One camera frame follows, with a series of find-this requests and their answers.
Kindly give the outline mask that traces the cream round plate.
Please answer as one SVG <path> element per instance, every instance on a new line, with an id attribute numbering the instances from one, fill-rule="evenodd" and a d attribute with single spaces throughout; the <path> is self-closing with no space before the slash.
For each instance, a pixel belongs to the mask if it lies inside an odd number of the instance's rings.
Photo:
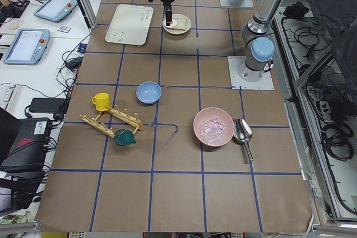
<path id="1" fill-rule="evenodd" d="M 182 35 L 191 28 L 191 20 L 183 14 L 173 14 L 172 23 L 166 26 L 166 19 L 162 21 L 163 29 L 173 35 Z"/>

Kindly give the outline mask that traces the bottom bread slice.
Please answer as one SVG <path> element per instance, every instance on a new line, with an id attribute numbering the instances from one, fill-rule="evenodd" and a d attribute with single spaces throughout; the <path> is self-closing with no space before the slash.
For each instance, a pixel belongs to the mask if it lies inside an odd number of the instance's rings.
<path id="1" fill-rule="evenodd" d="M 173 30 L 184 31 L 186 29 L 186 20 L 184 18 L 175 18 L 175 20 L 177 21 L 177 27 Z"/>

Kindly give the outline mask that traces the fried egg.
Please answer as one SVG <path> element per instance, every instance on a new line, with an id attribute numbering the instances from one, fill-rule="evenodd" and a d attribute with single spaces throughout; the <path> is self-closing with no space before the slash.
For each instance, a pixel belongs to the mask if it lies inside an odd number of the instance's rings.
<path id="1" fill-rule="evenodd" d="M 169 23 L 169 25 L 167 25 L 166 22 L 163 22 L 163 26 L 165 28 L 174 29 L 175 27 L 177 27 L 177 21 L 175 19 L 172 19 L 172 21 Z"/>

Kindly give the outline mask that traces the cream bear serving tray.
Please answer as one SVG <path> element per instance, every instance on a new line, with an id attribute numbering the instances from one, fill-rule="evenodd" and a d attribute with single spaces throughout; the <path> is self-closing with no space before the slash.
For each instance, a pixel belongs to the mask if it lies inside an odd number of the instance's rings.
<path id="1" fill-rule="evenodd" d="M 106 42 L 142 46 L 146 43 L 153 8 L 120 4 L 105 35 Z"/>

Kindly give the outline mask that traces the blue bowl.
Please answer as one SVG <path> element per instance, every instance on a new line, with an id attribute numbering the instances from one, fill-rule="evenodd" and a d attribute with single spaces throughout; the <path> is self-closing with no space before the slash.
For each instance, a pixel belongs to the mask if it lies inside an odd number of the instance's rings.
<path id="1" fill-rule="evenodd" d="M 147 105 L 156 103 L 162 94 L 161 87 L 153 81 L 141 83 L 136 89 L 137 99 Z"/>

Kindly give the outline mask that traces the far teach pendant tablet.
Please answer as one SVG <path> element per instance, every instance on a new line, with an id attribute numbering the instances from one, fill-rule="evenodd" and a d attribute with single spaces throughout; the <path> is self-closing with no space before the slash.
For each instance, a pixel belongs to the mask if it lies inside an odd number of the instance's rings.
<path id="1" fill-rule="evenodd" d="M 78 5 L 77 0 L 47 0 L 33 15 L 51 22 L 60 22 Z"/>

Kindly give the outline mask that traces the teach pendant tablet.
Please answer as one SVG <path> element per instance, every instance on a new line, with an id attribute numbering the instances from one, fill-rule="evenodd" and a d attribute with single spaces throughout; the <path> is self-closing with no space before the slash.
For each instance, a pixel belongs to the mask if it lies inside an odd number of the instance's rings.
<path id="1" fill-rule="evenodd" d="M 60 22 L 78 5 L 77 0 L 47 0 L 33 15 L 51 22 Z"/>
<path id="2" fill-rule="evenodd" d="M 8 65 L 35 65 L 41 60 L 49 40 L 48 29 L 20 28 L 3 62 Z"/>

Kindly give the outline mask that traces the yellow mug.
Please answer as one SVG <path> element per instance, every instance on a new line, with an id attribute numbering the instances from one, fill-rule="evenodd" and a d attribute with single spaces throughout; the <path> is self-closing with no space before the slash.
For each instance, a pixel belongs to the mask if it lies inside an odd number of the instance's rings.
<path id="1" fill-rule="evenodd" d="M 95 105 L 97 111 L 107 111 L 112 107 L 108 93 L 97 93 L 92 98 L 92 103 Z"/>

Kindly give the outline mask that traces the wooden cup rack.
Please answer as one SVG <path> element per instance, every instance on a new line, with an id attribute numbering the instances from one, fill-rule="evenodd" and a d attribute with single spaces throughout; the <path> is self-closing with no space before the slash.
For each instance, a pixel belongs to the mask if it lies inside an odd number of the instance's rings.
<path id="1" fill-rule="evenodd" d="M 138 131 L 144 131 L 144 124 L 142 120 L 138 117 L 137 113 L 130 115 L 127 108 L 120 110 L 118 105 L 115 105 L 113 108 L 108 108 L 107 110 L 100 111 L 98 115 L 91 118 L 85 114 L 81 114 L 80 118 L 83 122 L 89 124 L 91 127 L 97 129 L 98 131 L 106 134 L 107 136 L 114 138 L 115 130 L 112 127 L 108 127 L 108 123 L 100 122 L 100 118 L 104 114 L 109 114 L 112 119 L 116 119 L 117 121 L 114 122 L 116 124 L 122 124 L 131 126 L 131 130 L 135 135 Z"/>

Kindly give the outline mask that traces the pink bowl with ice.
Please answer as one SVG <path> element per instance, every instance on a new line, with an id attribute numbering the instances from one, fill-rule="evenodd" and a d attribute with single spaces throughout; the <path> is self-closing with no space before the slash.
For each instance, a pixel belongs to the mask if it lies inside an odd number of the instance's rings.
<path id="1" fill-rule="evenodd" d="M 231 116 L 220 108 L 209 107 L 194 117 L 193 129 L 198 140 L 211 147 L 227 144 L 234 135 Z"/>

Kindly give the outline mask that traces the near teach pendant tablet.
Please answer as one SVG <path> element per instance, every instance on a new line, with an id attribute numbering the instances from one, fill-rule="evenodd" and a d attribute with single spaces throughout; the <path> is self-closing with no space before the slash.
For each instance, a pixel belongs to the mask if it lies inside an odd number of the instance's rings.
<path id="1" fill-rule="evenodd" d="M 49 40 L 48 29 L 20 28 L 3 62 L 8 65 L 35 65 L 41 60 Z"/>

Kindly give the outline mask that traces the dark green mug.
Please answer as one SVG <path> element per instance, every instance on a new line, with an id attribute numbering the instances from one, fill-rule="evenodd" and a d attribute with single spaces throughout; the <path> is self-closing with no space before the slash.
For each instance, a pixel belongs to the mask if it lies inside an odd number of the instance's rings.
<path id="1" fill-rule="evenodd" d="M 136 144 L 134 133 L 128 129 L 119 129 L 114 133 L 114 142 L 119 146 L 132 146 Z"/>

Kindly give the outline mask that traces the metal ice scoop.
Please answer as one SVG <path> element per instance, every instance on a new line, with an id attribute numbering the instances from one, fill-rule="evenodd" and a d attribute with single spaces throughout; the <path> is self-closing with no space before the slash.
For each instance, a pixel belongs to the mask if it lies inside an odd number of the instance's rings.
<path id="1" fill-rule="evenodd" d="M 238 144 L 242 145 L 245 148 L 249 161 L 254 161 L 252 152 L 249 147 L 249 141 L 253 136 L 250 126 L 243 118 L 234 119 L 233 122 L 235 126 L 234 139 Z"/>

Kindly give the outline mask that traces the black computer box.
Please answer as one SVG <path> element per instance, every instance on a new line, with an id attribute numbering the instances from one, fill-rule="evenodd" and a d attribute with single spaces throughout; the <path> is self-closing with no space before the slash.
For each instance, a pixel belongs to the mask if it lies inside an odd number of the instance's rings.
<path id="1" fill-rule="evenodd" d="M 2 172 L 40 171 L 46 153 L 57 145 L 51 138 L 52 120 L 49 118 L 21 119 L 21 123 L 20 132 L 1 164 Z"/>

